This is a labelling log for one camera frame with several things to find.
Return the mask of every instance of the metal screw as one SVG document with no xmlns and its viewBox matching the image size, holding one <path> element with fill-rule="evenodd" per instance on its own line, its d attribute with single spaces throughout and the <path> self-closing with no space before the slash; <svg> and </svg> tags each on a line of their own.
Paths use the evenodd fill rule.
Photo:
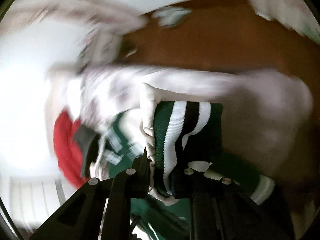
<svg viewBox="0 0 320 240">
<path fill-rule="evenodd" d="M 135 174 L 135 173 L 136 173 L 136 170 L 135 170 L 135 169 L 130 168 L 130 169 L 127 169 L 127 170 L 125 171 L 125 173 L 127 173 L 128 175 L 133 175 L 133 174 Z"/>
<path fill-rule="evenodd" d="M 89 184 L 90 185 L 96 185 L 99 182 L 97 178 L 91 178 L 89 179 Z"/>
<path fill-rule="evenodd" d="M 193 169 L 190 169 L 190 168 L 185 169 L 184 170 L 184 174 L 192 175 L 193 174 Z"/>
<path fill-rule="evenodd" d="M 222 183 L 225 184 L 225 185 L 229 185 L 232 183 L 232 180 L 229 179 L 229 178 L 222 178 Z"/>
</svg>

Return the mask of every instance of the red fabric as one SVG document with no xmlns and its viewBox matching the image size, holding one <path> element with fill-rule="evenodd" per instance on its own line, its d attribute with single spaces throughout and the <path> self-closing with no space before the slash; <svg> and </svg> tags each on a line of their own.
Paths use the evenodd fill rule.
<svg viewBox="0 0 320 240">
<path fill-rule="evenodd" d="M 66 179 L 80 188 L 86 179 L 81 177 L 82 152 L 73 136 L 81 125 L 80 120 L 72 123 L 67 110 L 63 110 L 54 124 L 53 146 L 58 165 Z"/>
</svg>

